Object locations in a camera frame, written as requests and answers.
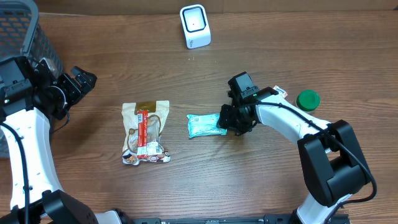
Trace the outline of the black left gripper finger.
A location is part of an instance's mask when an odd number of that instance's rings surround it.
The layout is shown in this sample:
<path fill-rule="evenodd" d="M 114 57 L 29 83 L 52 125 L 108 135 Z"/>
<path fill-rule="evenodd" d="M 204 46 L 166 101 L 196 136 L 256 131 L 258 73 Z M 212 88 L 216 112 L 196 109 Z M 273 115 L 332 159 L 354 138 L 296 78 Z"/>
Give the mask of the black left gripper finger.
<path fill-rule="evenodd" d="M 95 87 L 97 76 L 92 73 L 82 73 L 81 81 L 82 92 L 87 94 Z"/>
<path fill-rule="evenodd" d="M 90 81 L 88 74 L 80 67 L 74 66 L 71 69 L 71 73 L 75 76 L 75 80 L 77 80 L 78 82 Z"/>

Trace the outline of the teal wet wipes pack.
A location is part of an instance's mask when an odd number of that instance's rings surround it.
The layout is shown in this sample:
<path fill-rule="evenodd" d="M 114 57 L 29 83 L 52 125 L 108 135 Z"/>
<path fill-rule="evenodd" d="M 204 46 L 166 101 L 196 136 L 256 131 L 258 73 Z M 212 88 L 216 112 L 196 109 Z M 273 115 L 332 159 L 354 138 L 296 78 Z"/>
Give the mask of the teal wet wipes pack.
<path fill-rule="evenodd" d="M 196 138 L 202 136 L 221 135 L 225 136 L 227 130 L 218 127 L 219 113 L 196 115 L 188 114 L 188 135 L 189 138 Z"/>

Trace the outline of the small orange packet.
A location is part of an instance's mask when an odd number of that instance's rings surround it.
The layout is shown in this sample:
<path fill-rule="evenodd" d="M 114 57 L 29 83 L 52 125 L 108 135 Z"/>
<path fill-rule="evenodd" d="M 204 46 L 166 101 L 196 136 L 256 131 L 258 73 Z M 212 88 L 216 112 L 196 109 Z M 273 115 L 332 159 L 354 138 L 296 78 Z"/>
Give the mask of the small orange packet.
<path fill-rule="evenodd" d="M 284 89 L 282 89 L 281 87 L 279 87 L 277 85 L 275 85 L 273 87 L 273 89 L 276 90 L 283 98 L 286 98 L 288 95 L 288 93 Z"/>

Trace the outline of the red candy bar wrapper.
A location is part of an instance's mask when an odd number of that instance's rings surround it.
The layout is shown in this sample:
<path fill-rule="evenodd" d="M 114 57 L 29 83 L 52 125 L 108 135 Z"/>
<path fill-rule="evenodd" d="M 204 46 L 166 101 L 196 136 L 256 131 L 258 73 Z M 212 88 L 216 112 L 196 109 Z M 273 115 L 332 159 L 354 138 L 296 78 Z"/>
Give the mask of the red candy bar wrapper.
<path fill-rule="evenodd" d="M 148 111 L 147 110 L 138 111 L 137 118 L 138 118 L 137 157 L 139 159 L 142 159 L 145 158 L 147 155 Z"/>

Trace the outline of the green lid jar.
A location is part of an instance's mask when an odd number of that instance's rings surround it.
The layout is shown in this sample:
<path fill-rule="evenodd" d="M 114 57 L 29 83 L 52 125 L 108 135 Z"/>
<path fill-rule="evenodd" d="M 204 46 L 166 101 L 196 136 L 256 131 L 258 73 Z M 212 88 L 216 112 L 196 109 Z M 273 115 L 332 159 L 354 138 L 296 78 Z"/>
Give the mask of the green lid jar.
<path fill-rule="evenodd" d="M 295 100 L 297 107 L 308 113 L 315 111 L 320 106 L 320 103 L 321 98 L 314 90 L 302 91 Z"/>

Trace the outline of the brown red snack bag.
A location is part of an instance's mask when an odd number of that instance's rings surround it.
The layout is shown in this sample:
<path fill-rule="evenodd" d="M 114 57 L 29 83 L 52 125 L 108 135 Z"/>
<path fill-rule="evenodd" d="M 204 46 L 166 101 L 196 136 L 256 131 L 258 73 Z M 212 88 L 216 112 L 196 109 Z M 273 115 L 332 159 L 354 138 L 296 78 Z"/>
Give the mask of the brown red snack bag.
<path fill-rule="evenodd" d="M 124 164 L 138 166 L 141 162 L 170 161 L 170 153 L 160 143 L 169 109 L 168 100 L 123 104 L 121 114 L 126 132 L 122 150 Z"/>

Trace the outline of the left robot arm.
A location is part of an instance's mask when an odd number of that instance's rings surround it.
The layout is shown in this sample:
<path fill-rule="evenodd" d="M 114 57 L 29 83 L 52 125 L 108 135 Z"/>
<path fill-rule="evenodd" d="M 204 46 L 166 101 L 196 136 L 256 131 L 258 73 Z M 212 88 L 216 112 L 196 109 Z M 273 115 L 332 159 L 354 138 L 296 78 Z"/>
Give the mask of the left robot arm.
<path fill-rule="evenodd" d="M 1 223 L 107 223 L 105 214 L 65 193 L 50 148 L 50 119 L 63 119 L 96 83 L 97 77 L 73 67 L 55 78 L 48 63 L 27 57 L 1 62 L 1 130 L 12 170 L 11 211 Z"/>

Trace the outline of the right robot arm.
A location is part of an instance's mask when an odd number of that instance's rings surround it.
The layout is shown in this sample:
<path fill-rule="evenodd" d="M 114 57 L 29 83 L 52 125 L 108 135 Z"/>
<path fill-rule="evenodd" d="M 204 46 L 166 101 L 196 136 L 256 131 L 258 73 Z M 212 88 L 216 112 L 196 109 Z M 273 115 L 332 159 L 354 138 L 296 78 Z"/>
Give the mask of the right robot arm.
<path fill-rule="evenodd" d="M 228 86 L 231 104 L 221 107 L 220 128 L 240 136 L 263 124 L 298 147 L 309 194 L 291 214 L 265 215 L 264 223 L 349 223 L 338 209 L 376 196 L 376 180 L 349 123 L 318 119 L 277 90 L 259 89 L 246 72 L 231 78 Z"/>

